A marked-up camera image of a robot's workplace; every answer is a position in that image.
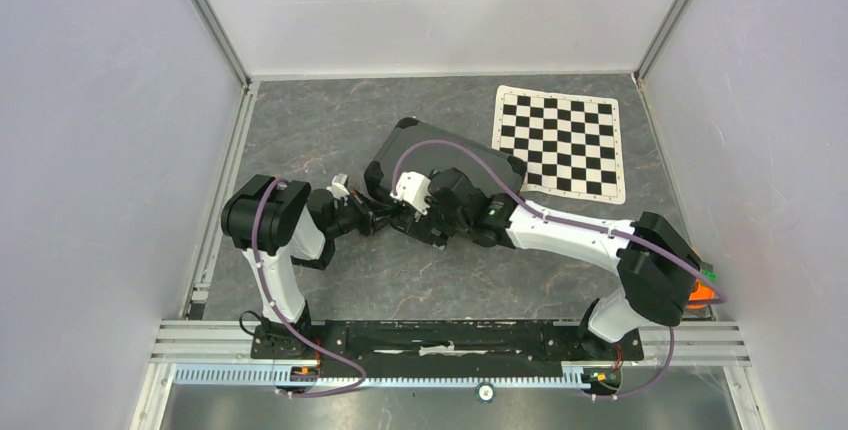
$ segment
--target black cable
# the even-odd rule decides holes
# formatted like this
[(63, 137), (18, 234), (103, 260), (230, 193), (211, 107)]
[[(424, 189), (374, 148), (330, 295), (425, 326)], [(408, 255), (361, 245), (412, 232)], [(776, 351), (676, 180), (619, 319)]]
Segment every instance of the black cable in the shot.
[(253, 315), (254, 317), (256, 317), (256, 320), (259, 320), (259, 321), (262, 321), (262, 317), (258, 313), (254, 312), (253, 310), (245, 310), (245, 311), (241, 312), (241, 315), (239, 315), (239, 327), (241, 327), (241, 331), (250, 335), (251, 337), (254, 337), (254, 336), (256, 336), (255, 333), (251, 332), (250, 330), (247, 329), (247, 327), (244, 326), (244, 316), (248, 315), (248, 314)]

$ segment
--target white wall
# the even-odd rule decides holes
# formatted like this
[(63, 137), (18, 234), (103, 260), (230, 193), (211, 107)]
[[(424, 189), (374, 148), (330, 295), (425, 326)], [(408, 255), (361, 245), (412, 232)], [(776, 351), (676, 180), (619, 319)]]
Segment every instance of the white wall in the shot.
[(647, 78), (774, 428), (844, 428), (848, 6), (693, 0)]
[(672, 0), (211, 0), (254, 75), (633, 70)]
[(239, 87), (189, 0), (0, 0), (0, 428), (126, 428)]

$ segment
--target blue and white circular knob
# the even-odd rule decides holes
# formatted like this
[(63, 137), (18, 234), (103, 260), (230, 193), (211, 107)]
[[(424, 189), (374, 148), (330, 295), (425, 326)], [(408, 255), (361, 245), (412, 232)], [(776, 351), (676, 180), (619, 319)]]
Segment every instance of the blue and white circular knob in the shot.
[(491, 383), (483, 382), (477, 385), (477, 400), (483, 403), (492, 403), (495, 399), (495, 387)]

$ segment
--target gray floor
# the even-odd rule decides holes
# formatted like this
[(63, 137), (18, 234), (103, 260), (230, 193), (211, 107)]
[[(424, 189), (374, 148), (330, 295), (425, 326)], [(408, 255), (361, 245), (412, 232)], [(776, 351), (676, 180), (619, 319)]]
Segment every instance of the gray floor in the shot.
[[(628, 369), (625, 388), (655, 369)], [(661, 385), (617, 402), (577, 390), (497, 389), (489, 404), (472, 389), (366, 389), (288, 400), (267, 387), (177, 385), (163, 429), (691, 429), (740, 428), (720, 368), (673, 368)]]
[[(406, 116), (488, 144), (499, 85), (615, 98), (619, 102), (627, 202), (611, 205), (542, 194), (543, 205), (604, 218), (664, 215), (683, 231), (645, 108), (629, 75), (320, 80), (262, 83), (237, 188), (256, 173), (326, 186), (347, 173), (364, 189), (365, 166)], [(617, 279), (557, 255), (480, 248), (454, 239), (444, 251), (391, 229), (337, 240), (326, 271), (297, 269), (316, 319), (579, 318)], [(247, 263), (221, 244), (204, 318), (233, 320), (260, 308)]]

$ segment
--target black and white checkered mat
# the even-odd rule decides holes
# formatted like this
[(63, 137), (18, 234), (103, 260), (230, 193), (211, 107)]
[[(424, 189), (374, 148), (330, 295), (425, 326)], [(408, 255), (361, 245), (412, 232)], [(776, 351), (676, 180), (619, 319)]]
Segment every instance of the black and white checkered mat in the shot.
[(624, 203), (618, 100), (501, 86), (492, 148), (527, 162), (522, 190)]

